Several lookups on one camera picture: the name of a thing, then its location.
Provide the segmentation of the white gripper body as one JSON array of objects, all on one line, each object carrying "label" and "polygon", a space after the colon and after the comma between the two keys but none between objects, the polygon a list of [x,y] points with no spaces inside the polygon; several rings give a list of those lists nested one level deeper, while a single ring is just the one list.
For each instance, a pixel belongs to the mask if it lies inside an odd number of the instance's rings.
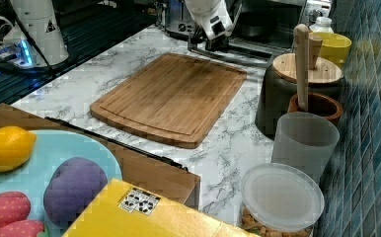
[{"label": "white gripper body", "polygon": [[195,29],[190,36],[192,44],[205,42],[205,49],[216,51],[224,48],[233,31],[233,22],[226,9],[216,9],[205,13],[190,11],[195,21]]}]

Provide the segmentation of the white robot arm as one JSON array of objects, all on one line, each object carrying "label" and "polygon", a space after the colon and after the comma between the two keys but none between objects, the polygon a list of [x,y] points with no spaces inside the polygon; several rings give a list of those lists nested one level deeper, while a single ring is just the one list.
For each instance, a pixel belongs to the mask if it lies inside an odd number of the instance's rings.
[{"label": "white robot arm", "polygon": [[195,22],[190,43],[206,40],[208,51],[225,49],[234,29],[225,0],[185,0],[185,4]]}]

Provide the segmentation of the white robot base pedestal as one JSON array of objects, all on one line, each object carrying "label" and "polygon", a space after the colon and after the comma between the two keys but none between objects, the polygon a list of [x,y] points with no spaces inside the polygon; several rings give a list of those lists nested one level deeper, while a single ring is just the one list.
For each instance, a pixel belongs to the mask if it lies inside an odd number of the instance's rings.
[{"label": "white robot base pedestal", "polygon": [[42,68],[62,63],[69,57],[57,25],[52,0],[9,0],[16,23],[4,37],[16,57],[10,62],[22,69]]}]

